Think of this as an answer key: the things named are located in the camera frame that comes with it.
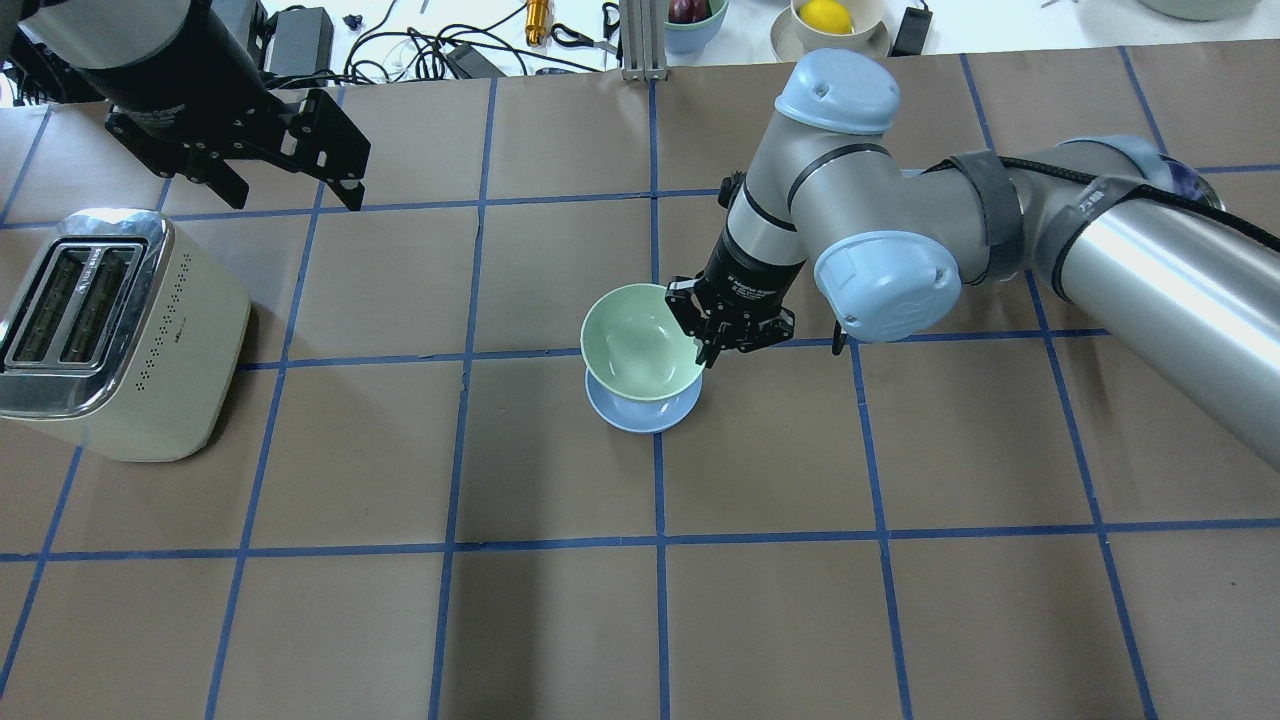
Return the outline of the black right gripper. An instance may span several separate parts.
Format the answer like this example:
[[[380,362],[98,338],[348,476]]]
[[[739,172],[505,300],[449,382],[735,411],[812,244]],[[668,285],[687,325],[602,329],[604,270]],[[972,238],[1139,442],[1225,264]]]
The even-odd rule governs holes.
[[[698,274],[672,277],[666,306],[698,342],[695,363],[709,370],[723,351],[748,354],[790,341],[796,318],[783,300],[804,265],[764,263],[722,234]]]

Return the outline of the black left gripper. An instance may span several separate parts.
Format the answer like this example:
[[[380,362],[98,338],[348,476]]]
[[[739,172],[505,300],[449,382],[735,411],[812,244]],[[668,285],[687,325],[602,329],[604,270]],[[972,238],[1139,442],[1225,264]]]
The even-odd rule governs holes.
[[[362,209],[369,138],[323,88],[289,108],[248,55],[154,55],[108,68],[105,96],[106,129],[155,176],[184,176],[243,208],[250,184],[230,161],[260,160],[300,169],[347,210]],[[285,131],[292,159],[282,151]]]

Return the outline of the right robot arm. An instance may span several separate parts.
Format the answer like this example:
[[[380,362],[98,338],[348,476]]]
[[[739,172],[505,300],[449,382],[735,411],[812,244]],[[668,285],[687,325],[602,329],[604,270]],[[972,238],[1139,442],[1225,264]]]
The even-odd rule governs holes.
[[[1270,465],[1277,464],[1277,237],[1222,209],[1193,169],[1134,136],[1028,158],[952,155],[906,176],[883,145],[895,78],[842,49],[804,55],[695,275],[631,284],[582,320],[593,379],[658,404],[726,351],[794,337],[804,270],[835,318],[832,350],[905,340],[963,288],[1034,272]]]

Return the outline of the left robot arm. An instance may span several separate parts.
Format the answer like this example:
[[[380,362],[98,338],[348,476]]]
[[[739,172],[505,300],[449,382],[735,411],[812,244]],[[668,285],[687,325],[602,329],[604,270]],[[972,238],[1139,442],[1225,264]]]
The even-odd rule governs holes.
[[[335,99],[273,94],[209,1],[14,1],[17,28],[49,47],[110,104],[105,126],[150,172],[207,186],[230,208],[260,160],[364,205],[371,145]]]

